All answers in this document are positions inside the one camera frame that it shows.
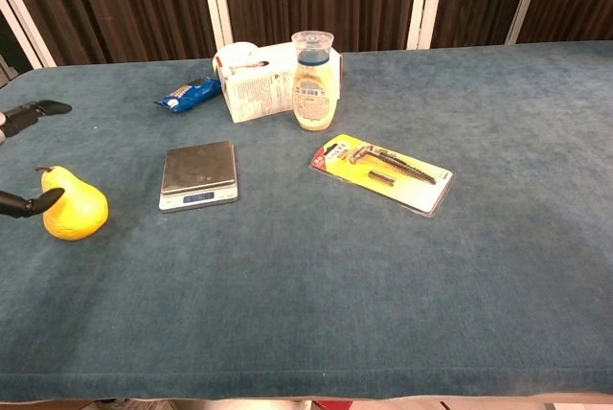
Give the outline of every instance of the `yellow pear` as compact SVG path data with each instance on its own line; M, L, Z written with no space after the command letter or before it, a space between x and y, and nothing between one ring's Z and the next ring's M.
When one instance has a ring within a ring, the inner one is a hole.
M45 193L63 188L64 194L42 215L45 228L56 238L78 240L96 233L108 219L108 202L97 188L78 179L62 166L40 168Z

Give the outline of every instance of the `white cardboard box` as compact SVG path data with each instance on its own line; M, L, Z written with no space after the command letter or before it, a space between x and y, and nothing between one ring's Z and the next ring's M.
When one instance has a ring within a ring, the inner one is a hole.
M214 58L214 68L221 80L223 97L232 121L240 123L292 109L292 87L297 64L296 50L292 43L263 48L253 46L247 53L243 48L241 55L229 57L224 57L221 50L218 57L219 60L217 56ZM343 57L331 49L329 59L338 83L338 100ZM268 63L257 67L244 66L260 62Z

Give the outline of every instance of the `blue-green tablecloth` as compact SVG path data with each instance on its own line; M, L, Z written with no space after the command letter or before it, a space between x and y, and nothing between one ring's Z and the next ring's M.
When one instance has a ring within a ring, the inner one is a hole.
M613 392L613 42L345 55L332 127L153 104L209 60L61 67L0 147L99 187L67 242L0 217L0 400ZM434 218L310 169L349 133L456 173ZM230 140L240 200L158 211L168 148Z

